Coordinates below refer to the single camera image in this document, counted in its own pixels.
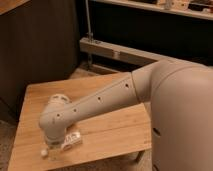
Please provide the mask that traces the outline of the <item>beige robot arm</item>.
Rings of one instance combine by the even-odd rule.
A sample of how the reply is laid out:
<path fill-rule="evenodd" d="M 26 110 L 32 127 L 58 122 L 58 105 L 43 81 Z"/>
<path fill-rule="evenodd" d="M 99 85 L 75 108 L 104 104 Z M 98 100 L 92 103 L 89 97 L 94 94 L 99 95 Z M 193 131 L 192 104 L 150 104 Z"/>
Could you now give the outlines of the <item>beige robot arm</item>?
<path fill-rule="evenodd" d="M 59 146 L 72 124 L 149 102 L 154 171 L 213 171 L 213 68 L 185 60 L 157 61 L 127 72 L 71 102 L 54 95 L 39 126 L 48 146 Z"/>

